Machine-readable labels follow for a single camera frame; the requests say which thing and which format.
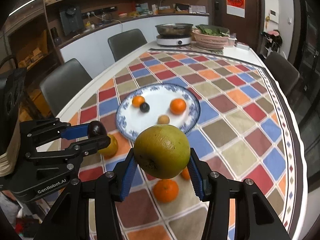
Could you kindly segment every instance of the gray chair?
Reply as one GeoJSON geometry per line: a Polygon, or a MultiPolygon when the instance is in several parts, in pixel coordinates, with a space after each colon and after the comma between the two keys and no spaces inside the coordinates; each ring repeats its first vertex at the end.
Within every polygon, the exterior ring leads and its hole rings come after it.
{"type": "Polygon", "coordinates": [[[115,61],[118,61],[135,49],[147,44],[147,40],[139,29],[133,29],[110,37],[108,43],[115,61]]]}
{"type": "Polygon", "coordinates": [[[75,58],[56,68],[41,83],[40,89],[54,116],[92,78],[75,58]]]}
{"type": "Polygon", "coordinates": [[[299,71],[289,61],[274,51],[266,58],[264,64],[270,70],[275,80],[278,81],[282,92],[287,97],[299,80],[299,71]]]}

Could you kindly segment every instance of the cabinet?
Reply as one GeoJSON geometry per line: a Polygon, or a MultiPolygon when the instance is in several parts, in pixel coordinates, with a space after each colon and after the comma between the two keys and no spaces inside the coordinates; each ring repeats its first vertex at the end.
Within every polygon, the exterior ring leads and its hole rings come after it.
{"type": "MultiPolygon", "coordinates": [[[[147,42],[152,42],[158,36],[155,25],[168,23],[208,24],[208,17],[195,15],[149,17],[123,23],[123,31],[140,29],[147,42]]],[[[76,58],[88,74],[92,78],[95,78],[115,62],[108,39],[118,33],[121,33],[121,24],[113,25],[84,36],[60,49],[63,60],[66,62],[72,58],[76,58]]]]}

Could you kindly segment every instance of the blue gripper pad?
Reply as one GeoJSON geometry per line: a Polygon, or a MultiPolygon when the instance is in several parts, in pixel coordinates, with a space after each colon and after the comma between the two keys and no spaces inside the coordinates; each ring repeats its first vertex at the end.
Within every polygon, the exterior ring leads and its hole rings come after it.
{"type": "Polygon", "coordinates": [[[203,182],[192,156],[190,156],[187,168],[196,196],[199,197],[199,199],[202,201],[204,198],[203,182]]]}
{"type": "Polygon", "coordinates": [[[87,136],[88,131],[88,123],[79,124],[75,126],[70,126],[66,128],[64,132],[61,133],[61,138],[65,138],[67,140],[73,140],[76,138],[81,138],[87,136]]]}
{"type": "Polygon", "coordinates": [[[134,156],[132,155],[128,168],[126,169],[124,177],[122,179],[121,192],[120,192],[121,201],[124,201],[124,199],[129,195],[131,184],[132,184],[137,166],[138,164],[135,161],[134,156]]]}

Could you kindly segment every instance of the oval plate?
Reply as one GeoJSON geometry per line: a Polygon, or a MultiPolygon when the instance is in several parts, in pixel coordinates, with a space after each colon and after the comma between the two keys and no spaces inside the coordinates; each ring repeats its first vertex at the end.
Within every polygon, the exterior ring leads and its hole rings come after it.
{"type": "Polygon", "coordinates": [[[130,93],[120,104],[116,112],[116,125],[124,137],[135,141],[137,136],[148,127],[157,124],[158,117],[166,114],[171,125],[188,133],[200,117],[199,100],[187,89],[176,84],[152,84],[130,93]],[[149,104],[148,113],[142,113],[132,105],[133,97],[141,95],[149,104]],[[175,98],[183,98],[187,108],[181,115],[170,112],[170,102],[175,98]]]}

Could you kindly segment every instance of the metal pot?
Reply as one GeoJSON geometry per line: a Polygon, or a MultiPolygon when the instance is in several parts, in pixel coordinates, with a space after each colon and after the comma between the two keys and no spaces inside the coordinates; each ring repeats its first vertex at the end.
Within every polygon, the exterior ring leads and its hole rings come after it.
{"type": "Polygon", "coordinates": [[[193,24],[173,23],[156,25],[157,31],[164,37],[191,36],[193,24]]]}

